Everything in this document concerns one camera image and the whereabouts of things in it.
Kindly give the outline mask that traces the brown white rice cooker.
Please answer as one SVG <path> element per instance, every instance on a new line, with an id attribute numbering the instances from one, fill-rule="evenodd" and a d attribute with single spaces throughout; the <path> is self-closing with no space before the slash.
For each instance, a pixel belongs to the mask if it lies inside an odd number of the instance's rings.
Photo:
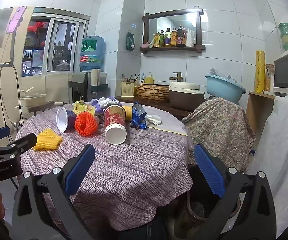
<path id="1" fill-rule="evenodd" d="M 193 112 L 204 101 L 205 92 L 196 83 L 171 82 L 169 102 L 172 108 Z"/>

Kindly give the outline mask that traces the pink phone on stand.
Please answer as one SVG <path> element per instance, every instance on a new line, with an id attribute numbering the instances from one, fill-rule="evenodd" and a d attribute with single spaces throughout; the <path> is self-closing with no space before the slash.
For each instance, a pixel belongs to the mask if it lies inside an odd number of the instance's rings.
<path id="1" fill-rule="evenodd" d="M 21 21 L 23 20 L 23 15 L 26 11 L 27 7 L 19 7 L 16 9 L 12 19 L 9 21 L 8 26 L 6 28 L 6 33 L 11 34 L 16 31 L 17 27 L 20 25 Z"/>

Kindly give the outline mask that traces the blue water jug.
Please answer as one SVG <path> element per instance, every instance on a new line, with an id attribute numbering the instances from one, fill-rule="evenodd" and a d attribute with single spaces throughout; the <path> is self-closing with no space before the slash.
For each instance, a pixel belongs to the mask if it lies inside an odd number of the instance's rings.
<path id="1" fill-rule="evenodd" d="M 105 41 L 100 36 L 86 36 L 82 39 L 79 67 L 82 72 L 101 69 L 104 62 Z"/>

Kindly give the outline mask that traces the purple plastic bag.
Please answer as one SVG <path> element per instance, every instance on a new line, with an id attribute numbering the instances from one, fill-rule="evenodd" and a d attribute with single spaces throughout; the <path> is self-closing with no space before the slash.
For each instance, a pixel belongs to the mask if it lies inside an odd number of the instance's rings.
<path id="1" fill-rule="evenodd" d="M 114 97 L 109 98 L 99 98 L 99 99 L 92 99 L 89 104 L 95 108 L 95 114 L 101 115 L 104 113 L 105 109 L 111 105 L 119 105 L 121 106 L 121 103 Z"/>

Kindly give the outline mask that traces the green packet on wall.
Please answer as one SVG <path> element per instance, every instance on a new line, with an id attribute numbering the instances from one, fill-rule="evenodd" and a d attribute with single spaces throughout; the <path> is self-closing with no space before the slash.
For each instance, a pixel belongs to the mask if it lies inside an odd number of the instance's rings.
<path id="1" fill-rule="evenodd" d="M 134 34 L 128 32 L 126 36 L 126 49 L 128 51 L 134 51 L 135 49 L 135 38 Z"/>

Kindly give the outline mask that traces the yellow foam fruit net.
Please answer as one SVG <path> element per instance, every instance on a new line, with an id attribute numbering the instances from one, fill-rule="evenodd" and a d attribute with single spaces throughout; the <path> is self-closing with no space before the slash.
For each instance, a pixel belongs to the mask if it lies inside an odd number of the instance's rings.
<path id="1" fill-rule="evenodd" d="M 47 128 L 37 135 L 34 150 L 56 150 L 63 138 L 57 135 L 52 129 Z"/>

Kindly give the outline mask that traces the blue foil snack bag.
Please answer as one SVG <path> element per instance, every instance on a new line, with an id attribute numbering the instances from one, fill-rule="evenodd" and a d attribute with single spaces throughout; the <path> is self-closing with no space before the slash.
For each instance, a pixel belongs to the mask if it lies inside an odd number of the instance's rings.
<path id="1" fill-rule="evenodd" d="M 147 129 L 146 115 L 144 107 L 139 103 L 132 105 L 132 118 L 130 121 L 130 127 L 135 129 Z"/>

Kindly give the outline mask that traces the wooden chair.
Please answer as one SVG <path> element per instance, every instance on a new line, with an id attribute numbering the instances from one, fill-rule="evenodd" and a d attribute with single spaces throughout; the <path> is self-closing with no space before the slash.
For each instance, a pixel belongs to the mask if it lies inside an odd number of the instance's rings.
<path id="1" fill-rule="evenodd" d="M 47 109 L 51 109 L 55 105 L 54 101 L 48 101 L 42 105 L 28 107 L 28 112 L 33 113 L 34 116 L 37 115 L 37 112 L 44 112 Z"/>

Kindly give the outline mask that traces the red paper cup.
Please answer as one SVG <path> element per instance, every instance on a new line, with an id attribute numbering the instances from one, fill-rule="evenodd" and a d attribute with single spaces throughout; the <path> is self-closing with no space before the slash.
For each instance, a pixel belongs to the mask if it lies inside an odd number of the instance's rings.
<path id="1" fill-rule="evenodd" d="M 126 112 L 122 106 L 111 105 L 105 109 L 104 134 L 112 145 L 120 145 L 126 140 Z"/>

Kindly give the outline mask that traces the light blue plastic basin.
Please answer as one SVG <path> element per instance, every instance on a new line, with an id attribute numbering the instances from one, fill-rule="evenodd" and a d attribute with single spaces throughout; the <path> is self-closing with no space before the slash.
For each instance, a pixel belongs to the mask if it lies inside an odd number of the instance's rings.
<path id="1" fill-rule="evenodd" d="M 205 75 L 205 78 L 206 92 L 211 96 L 217 96 L 237 104 L 242 95 L 246 93 L 244 87 L 229 79 L 211 74 Z"/>

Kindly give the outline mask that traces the yellow can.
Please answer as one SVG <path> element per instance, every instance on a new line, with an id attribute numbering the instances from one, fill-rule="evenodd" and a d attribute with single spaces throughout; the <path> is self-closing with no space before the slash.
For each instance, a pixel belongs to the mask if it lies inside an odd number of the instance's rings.
<path id="1" fill-rule="evenodd" d="M 132 111 L 132 106 L 123 106 L 123 109 L 125 110 L 125 119 L 126 121 L 131 121 L 132 120 L 132 114 L 133 114 L 133 111 Z"/>

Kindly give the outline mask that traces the black water dispenser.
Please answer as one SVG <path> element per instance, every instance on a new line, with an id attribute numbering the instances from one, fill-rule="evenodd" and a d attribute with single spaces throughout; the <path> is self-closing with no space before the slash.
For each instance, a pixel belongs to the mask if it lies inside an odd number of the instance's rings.
<path id="1" fill-rule="evenodd" d="M 69 103 L 79 100 L 90 102 L 99 98 L 108 90 L 108 84 L 91 85 L 91 72 L 72 73 L 69 75 Z"/>

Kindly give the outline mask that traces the yellow roll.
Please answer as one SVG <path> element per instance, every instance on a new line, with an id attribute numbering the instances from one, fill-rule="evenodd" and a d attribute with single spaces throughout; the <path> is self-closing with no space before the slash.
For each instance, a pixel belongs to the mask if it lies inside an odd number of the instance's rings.
<path id="1" fill-rule="evenodd" d="M 256 74 L 254 91 L 256 93 L 262 93 L 265 86 L 265 52 L 262 50 L 256 50 Z"/>

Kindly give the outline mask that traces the chopstick holder box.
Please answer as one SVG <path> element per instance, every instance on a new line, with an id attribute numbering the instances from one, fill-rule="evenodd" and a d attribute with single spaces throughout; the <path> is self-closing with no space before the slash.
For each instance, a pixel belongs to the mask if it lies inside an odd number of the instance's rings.
<path id="1" fill-rule="evenodd" d="M 124 74 L 122 74 L 122 82 L 121 82 L 121 96 L 122 97 L 134 97 L 136 94 L 136 88 L 138 85 L 139 74 L 135 74 L 135 77 L 132 75 L 129 78 L 126 78 Z"/>

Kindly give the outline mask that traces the yellow green snack wrapper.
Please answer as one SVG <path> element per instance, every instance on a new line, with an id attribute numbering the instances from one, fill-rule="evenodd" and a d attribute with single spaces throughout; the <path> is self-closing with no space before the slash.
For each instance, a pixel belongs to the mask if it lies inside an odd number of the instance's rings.
<path id="1" fill-rule="evenodd" d="M 83 100 L 76 101 L 73 103 L 73 112 L 76 115 L 80 115 L 83 112 L 88 112 L 91 115 L 95 115 L 95 107 L 89 103 L 84 102 Z"/>

